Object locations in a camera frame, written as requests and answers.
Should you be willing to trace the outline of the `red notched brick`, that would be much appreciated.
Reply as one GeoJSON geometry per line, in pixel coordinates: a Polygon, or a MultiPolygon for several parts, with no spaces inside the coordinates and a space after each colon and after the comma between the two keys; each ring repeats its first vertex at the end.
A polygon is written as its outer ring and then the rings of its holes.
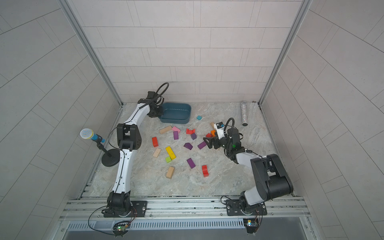
{"type": "Polygon", "coordinates": [[[203,176],[206,178],[209,176],[209,172],[208,172],[208,167],[207,165],[203,165],[202,166],[202,172],[203,172],[203,176]]]}

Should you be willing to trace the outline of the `natural wood brick front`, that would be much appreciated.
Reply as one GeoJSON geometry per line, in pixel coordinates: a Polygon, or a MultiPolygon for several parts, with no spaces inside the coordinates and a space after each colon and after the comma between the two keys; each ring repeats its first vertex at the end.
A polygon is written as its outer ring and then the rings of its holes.
{"type": "Polygon", "coordinates": [[[174,172],[175,172],[175,168],[174,167],[169,167],[168,168],[168,171],[166,173],[166,178],[167,179],[171,179],[174,175],[174,172]]]}

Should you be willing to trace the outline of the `purple wedge brick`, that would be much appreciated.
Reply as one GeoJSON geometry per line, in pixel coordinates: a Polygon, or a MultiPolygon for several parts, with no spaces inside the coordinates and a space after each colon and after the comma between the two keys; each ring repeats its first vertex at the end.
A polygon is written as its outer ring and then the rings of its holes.
{"type": "Polygon", "coordinates": [[[192,144],[190,144],[190,143],[185,143],[185,144],[184,144],[184,147],[187,148],[187,149],[189,149],[189,150],[192,150],[192,149],[193,149],[193,146],[192,146],[192,144]]]}

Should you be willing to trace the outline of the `left circuit board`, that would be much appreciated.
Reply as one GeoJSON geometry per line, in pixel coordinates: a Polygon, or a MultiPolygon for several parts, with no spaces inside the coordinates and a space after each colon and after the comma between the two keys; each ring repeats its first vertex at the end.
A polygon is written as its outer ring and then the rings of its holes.
{"type": "Polygon", "coordinates": [[[115,237],[123,237],[129,231],[129,228],[130,223],[128,221],[122,221],[116,223],[113,226],[112,231],[115,237]]]}

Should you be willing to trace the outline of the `teal storage bin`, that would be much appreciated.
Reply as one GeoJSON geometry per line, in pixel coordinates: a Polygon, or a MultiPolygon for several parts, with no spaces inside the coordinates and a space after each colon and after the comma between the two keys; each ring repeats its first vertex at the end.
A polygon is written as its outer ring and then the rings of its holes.
{"type": "Polygon", "coordinates": [[[164,113],[159,117],[162,123],[187,124],[190,121],[192,107],[185,103],[164,103],[164,113]]]}

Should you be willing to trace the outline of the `purple slanted brick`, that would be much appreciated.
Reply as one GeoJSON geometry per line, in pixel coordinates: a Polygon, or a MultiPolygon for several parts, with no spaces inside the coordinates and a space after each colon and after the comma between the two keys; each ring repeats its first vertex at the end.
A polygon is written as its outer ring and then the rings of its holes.
{"type": "Polygon", "coordinates": [[[198,145],[198,148],[201,150],[201,149],[203,149],[204,147],[206,147],[207,146],[207,143],[206,142],[202,142],[202,143],[200,143],[199,145],[198,145]]]}

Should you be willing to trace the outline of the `glittery silver cylinder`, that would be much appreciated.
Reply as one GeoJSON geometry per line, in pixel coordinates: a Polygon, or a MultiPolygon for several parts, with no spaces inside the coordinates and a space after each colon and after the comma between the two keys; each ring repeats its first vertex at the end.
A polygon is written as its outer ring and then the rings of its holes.
{"type": "Polygon", "coordinates": [[[241,102],[241,118],[242,118],[242,125],[246,127],[248,125],[248,115],[247,115],[247,102],[245,101],[241,102]]]}

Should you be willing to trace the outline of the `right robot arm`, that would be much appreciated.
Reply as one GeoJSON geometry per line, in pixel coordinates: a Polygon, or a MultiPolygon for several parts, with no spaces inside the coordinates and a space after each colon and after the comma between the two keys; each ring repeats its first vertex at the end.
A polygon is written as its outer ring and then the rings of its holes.
{"type": "Polygon", "coordinates": [[[222,137],[204,137],[204,142],[210,149],[223,148],[227,158],[253,172],[255,186],[242,192],[237,200],[226,200],[228,216],[265,216],[265,202],[291,194],[294,187],[278,155],[263,157],[254,153],[242,146],[241,136],[231,128],[222,137]]]}

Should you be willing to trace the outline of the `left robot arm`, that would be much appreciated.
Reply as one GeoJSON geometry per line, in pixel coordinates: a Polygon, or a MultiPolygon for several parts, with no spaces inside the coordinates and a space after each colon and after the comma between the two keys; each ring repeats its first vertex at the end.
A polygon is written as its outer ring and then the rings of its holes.
{"type": "Polygon", "coordinates": [[[158,97],[140,99],[132,115],[122,124],[117,125],[118,148],[112,149],[112,160],[109,165],[118,164],[115,184],[107,198],[107,207],[102,210],[105,218],[126,217],[132,213],[130,201],[131,174],[134,159],[142,144],[139,126],[145,116],[159,117],[164,110],[158,97]]]}

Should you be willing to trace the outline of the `pink brick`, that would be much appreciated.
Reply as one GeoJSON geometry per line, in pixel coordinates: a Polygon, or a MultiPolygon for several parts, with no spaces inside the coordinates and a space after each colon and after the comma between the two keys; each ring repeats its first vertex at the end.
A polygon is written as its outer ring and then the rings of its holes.
{"type": "Polygon", "coordinates": [[[177,128],[177,127],[172,127],[172,130],[174,131],[174,132],[180,132],[181,130],[179,129],[179,128],[177,128]]]}

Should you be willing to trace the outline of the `long natural wood brick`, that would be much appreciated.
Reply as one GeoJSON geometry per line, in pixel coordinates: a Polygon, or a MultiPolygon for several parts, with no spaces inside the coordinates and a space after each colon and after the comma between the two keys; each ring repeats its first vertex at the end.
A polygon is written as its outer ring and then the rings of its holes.
{"type": "Polygon", "coordinates": [[[164,133],[167,133],[167,132],[171,131],[172,129],[173,129],[172,126],[167,126],[167,127],[163,128],[163,129],[160,129],[159,133],[160,134],[164,134],[164,133]]]}

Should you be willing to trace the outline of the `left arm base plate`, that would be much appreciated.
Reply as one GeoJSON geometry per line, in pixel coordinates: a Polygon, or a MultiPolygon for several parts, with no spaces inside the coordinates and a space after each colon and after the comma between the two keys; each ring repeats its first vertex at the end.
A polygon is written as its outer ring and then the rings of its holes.
{"type": "Polygon", "coordinates": [[[145,216],[147,204],[147,201],[108,203],[107,207],[102,210],[102,214],[105,218],[140,218],[145,216]]]}

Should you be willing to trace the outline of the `circuit board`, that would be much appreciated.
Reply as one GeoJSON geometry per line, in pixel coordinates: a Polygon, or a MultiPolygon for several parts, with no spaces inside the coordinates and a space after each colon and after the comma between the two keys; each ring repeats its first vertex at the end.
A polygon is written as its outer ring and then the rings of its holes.
{"type": "Polygon", "coordinates": [[[129,231],[129,228],[130,223],[128,221],[122,221],[116,223],[113,226],[112,231],[115,237],[123,237],[129,231]]]}
{"type": "Polygon", "coordinates": [[[243,222],[248,234],[255,234],[260,227],[260,221],[257,218],[243,219],[243,222]]]}

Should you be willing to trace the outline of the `natural wood brick left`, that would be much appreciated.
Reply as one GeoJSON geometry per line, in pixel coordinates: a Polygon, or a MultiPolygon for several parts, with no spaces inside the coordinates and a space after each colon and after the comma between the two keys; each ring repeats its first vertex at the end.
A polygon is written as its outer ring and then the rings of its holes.
{"type": "Polygon", "coordinates": [[[154,154],[153,154],[153,157],[154,157],[154,158],[157,158],[157,157],[160,155],[161,150],[162,150],[162,149],[160,149],[160,148],[156,148],[156,150],[155,150],[155,152],[154,152],[154,154]]]}

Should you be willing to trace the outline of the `red arch brick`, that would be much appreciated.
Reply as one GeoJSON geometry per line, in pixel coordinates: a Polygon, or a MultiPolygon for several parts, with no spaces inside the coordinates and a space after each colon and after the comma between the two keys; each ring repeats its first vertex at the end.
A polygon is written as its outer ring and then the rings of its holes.
{"type": "Polygon", "coordinates": [[[194,134],[195,133],[195,129],[192,129],[192,130],[190,130],[190,129],[186,129],[186,133],[188,134],[188,135],[192,135],[192,134],[194,134]]]}

